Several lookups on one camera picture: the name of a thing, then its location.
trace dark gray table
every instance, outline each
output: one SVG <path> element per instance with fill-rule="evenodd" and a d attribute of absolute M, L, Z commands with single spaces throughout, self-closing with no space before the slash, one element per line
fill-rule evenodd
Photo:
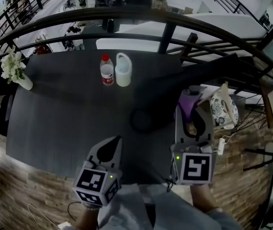
<path fill-rule="evenodd" d="M 133 62 L 132 82 L 104 86 L 99 63 L 109 53 L 126 53 Z M 124 183 L 157 183 L 168 177 L 174 123 L 151 134 L 129 124 L 135 87 L 145 78 L 178 72 L 178 57 L 125 50 L 60 52 L 30 59 L 26 75 L 32 90 L 18 88 L 10 116 L 7 155 L 59 176 L 74 177 L 91 147 L 121 135 Z"/>

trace red bottle cap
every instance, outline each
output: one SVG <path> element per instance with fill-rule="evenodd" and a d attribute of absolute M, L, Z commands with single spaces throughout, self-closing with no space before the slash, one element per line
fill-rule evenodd
<path fill-rule="evenodd" d="M 110 59 L 109 55 L 108 54 L 103 54 L 102 55 L 102 60 L 103 61 L 108 61 Z"/>

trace white vase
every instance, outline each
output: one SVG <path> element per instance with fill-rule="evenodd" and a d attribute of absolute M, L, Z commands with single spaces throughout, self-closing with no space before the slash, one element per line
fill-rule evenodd
<path fill-rule="evenodd" d="M 18 79 L 18 80 L 14 81 L 14 82 L 18 83 L 19 85 L 21 85 L 26 90 L 31 90 L 32 87 L 33 87 L 32 81 L 24 73 L 23 73 L 23 77 L 24 77 L 24 79 Z"/>

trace purple object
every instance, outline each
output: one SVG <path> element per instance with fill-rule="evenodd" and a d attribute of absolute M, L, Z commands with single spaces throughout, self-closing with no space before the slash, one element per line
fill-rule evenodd
<path fill-rule="evenodd" d="M 189 89 L 181 92 L 178 103 L 185 114 L 186 122 L 192 121 L 191 112 L 201 96 L 201 93 L 198 93 L 197 95 L 190 95 Z"/>

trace balcony railing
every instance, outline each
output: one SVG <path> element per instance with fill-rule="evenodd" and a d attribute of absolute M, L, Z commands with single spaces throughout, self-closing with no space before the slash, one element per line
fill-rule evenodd
<path fill-rule="evenodd" d="M 255 93 L 261 93 L 259 86 L 259 80 L 263 78 L 269 78 L 273 81 L 273 61 L 267 57 L 261 50 L 270 42 L 271 32 L 266 35 L 265 38 L 248 38 L 241 39 L 221 28 L 213 26 L 209 23 L 199 21 L 195 18 L 178 15 L 170 12 L 163 12 L 158 10 L 142 9 L 140 7 L 102 7 L 102 8 L 89 8 L 83 10 L 74 10 L 63 13 L 50 15 L 35 22 L 28 23 L 20 28 L 16 28 L 8 32 L 5 36 L 0 38 L 0 46 L 8 44 L 10 47 L 15 45 L 14 39 L 31 33 L 37 30 L 41 30 L 50 26 L 65 24 L 78 21 L 91 21 L 101 19 L 132 19 L 142 21 L 154 21 L 165 23 L 165 29 L 163 36 L 152 36 L 143 34 L 80 34 L 70 35 L 48 39 L 45 41 L 39 41 L 28 45 L 23 45 L 17 48 L 17 50 L 24 50 L 35 46 L 46 45 L 55 42 L 63 42 L 68 40 L 77 39 L 93 39 L 93 38 L 124 38 L 124 39 L 139 39 L 146 41 L 159 42 L 158 53 L 174 53 L 179 51 L 177 55 L 181 61 L 188 61 L 192 63 L 204 63 L 199 56 L 203 55 L 218 55 L 227 56 L 229 52 L 236 50 L 244 50 L 250 53 L 252 56 L 257 57 L 259 60 L 265 63 L 265 68 L 259 69 L 255 66 L 249 65 L 247 72 L 242 72 L 238 79 L 226 79 L 231 86 L 234 86 L 236 93 L 240 91 L 250 91 Z M 178 40 L 172 38 L 176 27 L 184 27 L 195 30 L 195 33 L 191 33 L 187 41 Z M 205 33 L 219 39 L 219 41 L 208 43 L 197 43 L 197 32 Z M 178 45 L 178 48 L 167 50 L 170 44 Z"/>
<path fill-rule="evenodd" d="M 15 1 L 0 15 L 0 37 L 28 23 L 49 0 L 24 0 L 22 4 L 20 1 L 23 0 Z M 0 47 L 0 52 L 6 52 L 7 49 L 8 46 L 5 49 Z"/>
<path fill-rule="evenodd" d="M 214 0 L 228 13 L 247 14 L 255 19 L 261 26 L 259 20 L 239 0 Z"/>

